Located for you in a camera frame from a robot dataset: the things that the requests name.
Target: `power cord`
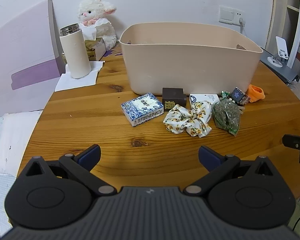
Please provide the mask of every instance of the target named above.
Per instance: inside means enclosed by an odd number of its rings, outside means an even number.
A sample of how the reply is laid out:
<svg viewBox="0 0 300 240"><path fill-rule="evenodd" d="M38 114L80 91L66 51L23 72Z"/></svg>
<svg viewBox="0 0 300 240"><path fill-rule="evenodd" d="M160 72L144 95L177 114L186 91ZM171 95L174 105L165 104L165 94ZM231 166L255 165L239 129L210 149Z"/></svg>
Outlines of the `power cord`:
<svg viewBox="0 0 300 240"><path fill-rule="evenodd" d="M239 23L240 23L240 33L243 34L243 31L244 31L245 36L247 37L245 29L244 29L244 27L245 27L245 20L242 17L240 17Z"/></svg>
<svg viewBox="0 0 300 240"><path fill-rule="evenodd" d="M297 223L298 223L299 221L300 221L300 217L299 217L299 219L296 221L295 225L293 226L292 231L294 231L294 229L296 228L296 225L297 225Z"/></svg>

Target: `white paper napkin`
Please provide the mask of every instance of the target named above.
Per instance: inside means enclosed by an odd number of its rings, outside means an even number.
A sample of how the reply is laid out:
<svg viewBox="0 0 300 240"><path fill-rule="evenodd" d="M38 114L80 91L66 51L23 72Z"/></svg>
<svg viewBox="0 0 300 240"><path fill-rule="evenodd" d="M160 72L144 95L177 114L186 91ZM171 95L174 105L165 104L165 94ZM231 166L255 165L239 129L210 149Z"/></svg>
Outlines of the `white paper napkin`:
<svg viewBox="0 0 300 240"><path fill-rule="evenodd" d="M97 29L96 28L103 24L111 25L109 20L106 18L98 19L96 21L96 23L91 26L85 26L82 23L79 23L79 27L80 27L80 29L82 29L83 39L89 40L89 41L95 41L97 38Z"/></svg>
<svg viewBox="0 0 300 240"><path fill-rule="evenodd" d="M96 84L96 79L98 72L103 67L104 61L90 61L91 65L91 72L82 77L82 78L72 78L70 75L68 64L66 65L66 73L62 74L58 84L56 86L56 91L73 89L73 88L80 88L80 87L87 87Z"/></svg>

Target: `ribbed gray surface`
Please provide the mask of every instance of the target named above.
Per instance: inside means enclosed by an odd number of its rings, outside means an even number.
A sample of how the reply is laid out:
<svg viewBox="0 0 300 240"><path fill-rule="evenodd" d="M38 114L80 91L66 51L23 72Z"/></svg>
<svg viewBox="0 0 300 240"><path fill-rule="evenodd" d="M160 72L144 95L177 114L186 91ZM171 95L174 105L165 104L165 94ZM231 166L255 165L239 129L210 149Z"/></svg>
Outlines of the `ribbed gray surface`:
<svg viewBox="0 0 300 240"><path fill-rule="evenodd" d="M183 195L177 187L124 187L100 198L84 218L67 227L33 231L15 228L4 240L293 240L286 227L247 230L217 218L197 197Z"/></svg>

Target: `tissue box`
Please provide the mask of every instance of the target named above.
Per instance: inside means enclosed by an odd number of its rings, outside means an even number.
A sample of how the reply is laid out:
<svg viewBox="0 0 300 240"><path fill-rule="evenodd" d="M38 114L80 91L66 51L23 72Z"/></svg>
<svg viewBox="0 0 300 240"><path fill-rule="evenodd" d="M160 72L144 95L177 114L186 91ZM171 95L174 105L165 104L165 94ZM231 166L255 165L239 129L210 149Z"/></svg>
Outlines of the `tissue box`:
<svg viewBox="0 0 300 240"><path fill-rule="evenodd" d="M122 110L133 127L163 114L163 104L151 93L121 104Z"/></svg>
<svg viewBox="0 0 300 240"><path fill-rule="evenodd" d="M106 53L106 46L103 38L96 38L95 41L84 41L90 61L98 61Z"/></svg>
<svg viewBox="0 0 300 240"><path fill-rule="evenodd" d="M213 105L216 102L219 102L220 99L216 94L190 94L191 107L192 104L195 102L204 102L204 101L208 101L211 103L211 105Z"/></svg>

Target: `beige plastic storage bin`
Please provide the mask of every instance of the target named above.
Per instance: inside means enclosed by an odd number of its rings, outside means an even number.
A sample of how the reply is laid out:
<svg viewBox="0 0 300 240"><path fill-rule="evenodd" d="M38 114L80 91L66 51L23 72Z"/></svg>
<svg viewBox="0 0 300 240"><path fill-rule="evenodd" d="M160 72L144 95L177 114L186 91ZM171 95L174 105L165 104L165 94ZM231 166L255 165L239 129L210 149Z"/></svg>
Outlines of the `beige plastic storage bin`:
<svg viewBox="0 0 300 240"><path fill-rule="evenodd" d="M263 52L234 30L197 23L135 24L120 43L131 89L140 95L161 95L163 87L183 88L185 94L235 87L245 92Z"/></svg>

